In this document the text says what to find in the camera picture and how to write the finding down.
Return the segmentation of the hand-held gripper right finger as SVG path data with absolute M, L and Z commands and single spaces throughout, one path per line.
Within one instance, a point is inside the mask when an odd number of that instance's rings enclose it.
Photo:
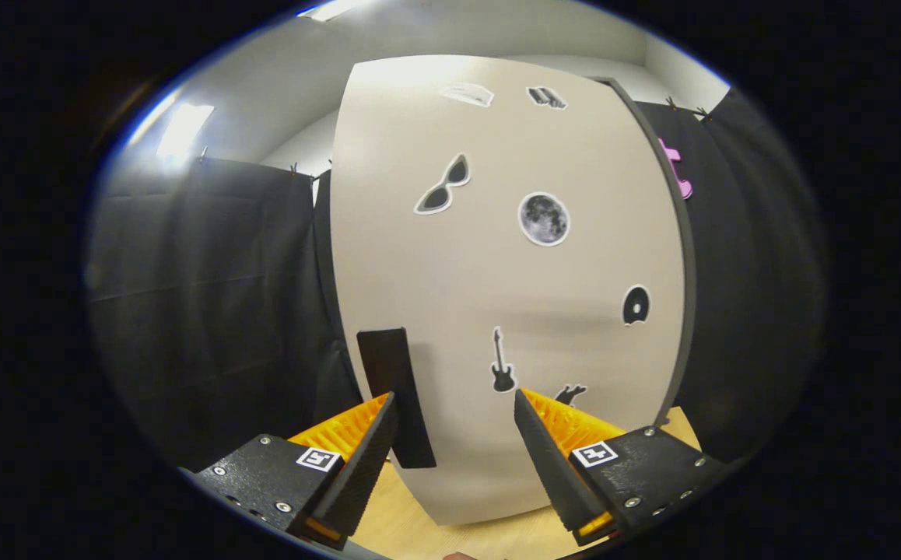
M 657 426 L 619 429 L 532 390 L 515 391 L 514 422 L 551 506 L 580 546 L 636 537 L 728 472 Z

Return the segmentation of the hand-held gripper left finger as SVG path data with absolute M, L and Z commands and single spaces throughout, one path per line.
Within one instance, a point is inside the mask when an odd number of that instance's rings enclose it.
M 291 437 L 262 433 L 208 467 L 195 488 L 275 535 L 342 550 L 371 499 L 398 427 L 393 391 Z

